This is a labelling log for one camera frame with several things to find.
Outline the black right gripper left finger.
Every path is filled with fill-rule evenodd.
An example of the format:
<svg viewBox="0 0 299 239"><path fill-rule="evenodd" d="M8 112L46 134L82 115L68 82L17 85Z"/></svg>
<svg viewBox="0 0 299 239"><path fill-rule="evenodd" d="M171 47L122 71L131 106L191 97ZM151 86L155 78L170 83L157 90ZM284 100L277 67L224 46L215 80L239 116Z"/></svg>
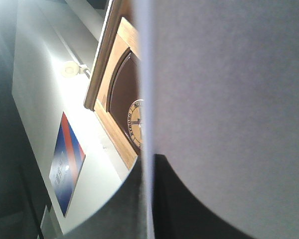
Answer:
<svg viewBox="0 0 299 239"><path fill-rule="evenodd" d="M93 216L62 236L63 239L146 239L146 202L142 158L138 157L130 174Z"/></svg>

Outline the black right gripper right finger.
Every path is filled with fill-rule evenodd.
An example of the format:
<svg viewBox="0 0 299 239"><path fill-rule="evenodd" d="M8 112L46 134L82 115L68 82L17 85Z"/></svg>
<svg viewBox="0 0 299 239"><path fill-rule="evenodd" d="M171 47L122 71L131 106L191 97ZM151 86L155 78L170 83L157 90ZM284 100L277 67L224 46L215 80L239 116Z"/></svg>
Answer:
<svg viewBox="0 0 299 239"><path fill-rule="evenodd" d="M211 212L182 183L165 155L154 156L156 239L250 239Z"/></svg>

